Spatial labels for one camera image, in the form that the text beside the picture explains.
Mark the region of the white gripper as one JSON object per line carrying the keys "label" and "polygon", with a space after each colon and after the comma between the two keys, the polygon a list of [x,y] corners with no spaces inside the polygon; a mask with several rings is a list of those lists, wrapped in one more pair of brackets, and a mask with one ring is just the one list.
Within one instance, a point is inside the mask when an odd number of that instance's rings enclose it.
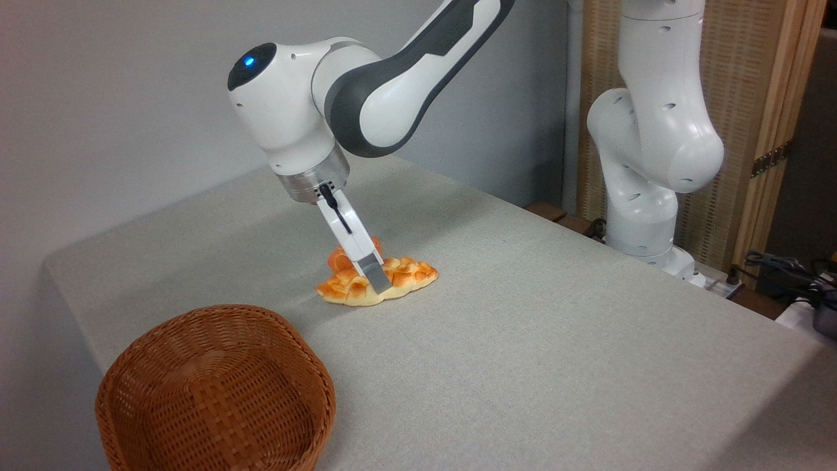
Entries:
{"label": "white gripper", "polygon": [[381,254],[344,191],[320,188],[318,193],[316,204],[356,270],[364,274],[376,293],[390,289],[392,283],[383,269]]}

